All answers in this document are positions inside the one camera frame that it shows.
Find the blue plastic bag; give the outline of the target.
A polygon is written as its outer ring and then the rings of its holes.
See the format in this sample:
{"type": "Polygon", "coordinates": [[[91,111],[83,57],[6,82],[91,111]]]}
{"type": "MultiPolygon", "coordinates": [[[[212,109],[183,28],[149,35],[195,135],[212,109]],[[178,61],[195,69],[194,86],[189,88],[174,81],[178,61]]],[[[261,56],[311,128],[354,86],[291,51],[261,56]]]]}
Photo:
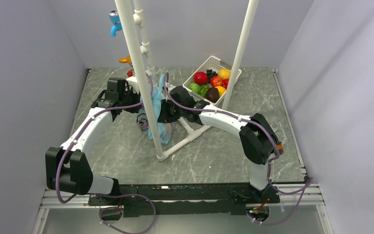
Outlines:
{"type": "MultiPolygon", "coordinates": [[[[159,138],[160,142],[167,144],[169,143],[171,139],[172,134],[172,126],[170,123],[160,123],[158,122],[158,117],[161,113],[161,108],[163,105],[161,104],[161,101],[165,101],[165,97],[162,94],[162,89],[164,87],[164,81],[165,81],[165,75],[161,74],[158,85],[156,87],[153,86],[152,94],[151,94],[151,101],[152,101],[152,107],[153,111],[157,120],[157,126],[158,126],[158,132],[159,132],[159,138]]],[[[136,123],[141,130],[141,132],[149,137],[149,139],[152,139],[152,131],[149,128],[149,121],[146,115],[145,108],[141,106],[141,109],[137,113],[136,123]]]]}

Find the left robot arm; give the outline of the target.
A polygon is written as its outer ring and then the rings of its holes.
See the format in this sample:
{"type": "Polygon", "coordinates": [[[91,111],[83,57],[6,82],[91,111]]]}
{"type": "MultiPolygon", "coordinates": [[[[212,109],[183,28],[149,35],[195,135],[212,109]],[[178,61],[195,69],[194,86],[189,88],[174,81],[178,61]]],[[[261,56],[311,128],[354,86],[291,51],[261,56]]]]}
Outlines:
{"type": "Polygon", "coordinates": [[[93,173],[86,154],[122,111],[137,113],[140,107],[140,94],[126,79],[108,79],[107,88],[92,103],[73,135],[61,146],[47,150],[47,187],[76,195],[101,194],[107,204],[117,203],[121,196],[118,180],[93,173]]]}

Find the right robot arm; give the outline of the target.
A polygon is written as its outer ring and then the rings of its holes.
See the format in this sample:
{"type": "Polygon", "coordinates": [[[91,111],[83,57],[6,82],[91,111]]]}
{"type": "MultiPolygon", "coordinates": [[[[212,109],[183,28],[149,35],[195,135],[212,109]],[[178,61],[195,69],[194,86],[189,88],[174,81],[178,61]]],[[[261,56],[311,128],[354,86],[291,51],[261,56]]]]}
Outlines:
{"type": "Polygon", "coordinates": [[[261,202],[268,195],[271,162],[283,152],[282,143],[266,118],[259,113],[243,116],[216,107],[205,100],[195,100],[182,86],[161,101],[158,122],[171,123],[184,118],[189,122],[229,132],[241,141],[245,156],[251,161],[249,197],[261,202]]]}

